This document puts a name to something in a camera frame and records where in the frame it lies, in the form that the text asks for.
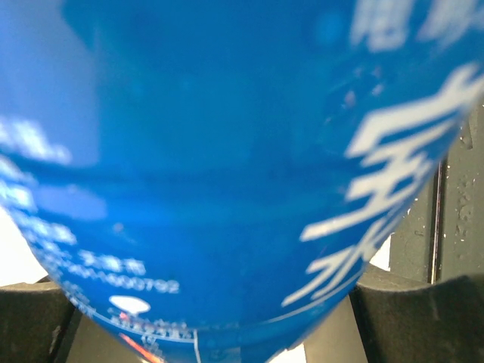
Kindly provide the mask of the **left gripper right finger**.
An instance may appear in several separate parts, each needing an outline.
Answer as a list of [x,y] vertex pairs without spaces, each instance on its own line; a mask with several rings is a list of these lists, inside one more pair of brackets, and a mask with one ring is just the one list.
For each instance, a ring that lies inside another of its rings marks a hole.
[[425,284],[372,265],[304,350],[308,362],[481,362],[483,276]]

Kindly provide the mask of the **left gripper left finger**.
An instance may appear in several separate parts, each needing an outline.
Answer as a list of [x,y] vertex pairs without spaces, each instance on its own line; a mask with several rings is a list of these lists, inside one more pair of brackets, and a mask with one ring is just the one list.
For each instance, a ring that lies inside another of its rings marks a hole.
[[127,362],[129,350],[48,278],[1,288],[2,362]]

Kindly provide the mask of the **blue label plastic bottle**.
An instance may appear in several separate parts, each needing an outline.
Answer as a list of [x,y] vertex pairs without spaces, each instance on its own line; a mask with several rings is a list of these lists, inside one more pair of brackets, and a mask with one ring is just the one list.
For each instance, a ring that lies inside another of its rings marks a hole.
[[150,362],[265,362],[483,93],[481,1],[3,1],[1,205]]

